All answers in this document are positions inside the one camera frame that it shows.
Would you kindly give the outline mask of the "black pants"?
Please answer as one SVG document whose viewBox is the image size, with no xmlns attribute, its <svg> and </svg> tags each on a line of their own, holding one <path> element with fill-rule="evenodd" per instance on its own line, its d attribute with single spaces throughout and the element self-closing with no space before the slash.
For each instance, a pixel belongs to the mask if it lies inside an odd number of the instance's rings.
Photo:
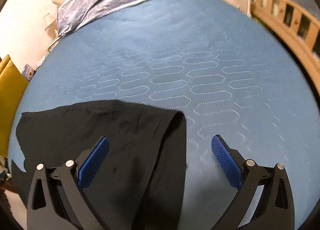
<svg viewBox="0 0 320 230">
<path fill-rule="evenodd" d="M 27 202 L 36 166 L 60 166 L 102 136 L 110 148 L 84 193 L 111 229 L 176 229 L 186 171 L 186 121 L 179 111 L 118 100 L 24 112 L 16 137 L 24 168 L 12 181 Z"/>
</svg>

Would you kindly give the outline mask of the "blue quilted mattress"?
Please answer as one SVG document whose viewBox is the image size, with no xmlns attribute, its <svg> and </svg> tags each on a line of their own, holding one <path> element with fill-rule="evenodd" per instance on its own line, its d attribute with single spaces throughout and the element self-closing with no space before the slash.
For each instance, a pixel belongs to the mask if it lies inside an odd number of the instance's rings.
<svg viewBox="0 0 320 230">
<path fill-rule="evenodd" d="M 186 171 L 177 229 L 210 229 L 231 187 L 211 152 L 220 134 L 244 158 L 287 171 L 300 227 L 319 199 L 319 96 L 310 78 L 262 26 L 221 0 L 150 0 L 63 38 L 32 78 L 15 114 L 118 100 L 179 111 Z"/>
</svg>

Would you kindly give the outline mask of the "wooden crib rail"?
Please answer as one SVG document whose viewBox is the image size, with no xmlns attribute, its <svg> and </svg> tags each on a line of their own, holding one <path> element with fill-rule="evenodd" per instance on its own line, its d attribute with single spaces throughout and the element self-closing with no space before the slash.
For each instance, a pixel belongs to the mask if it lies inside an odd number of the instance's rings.
<svg viewBox="0 0 320 230">
<path fill-rule="evenodd" d="M 251 11 L 293 51 L 319 91 L 319 20 L 292 0 L 252 0 Z"/>
</svg>

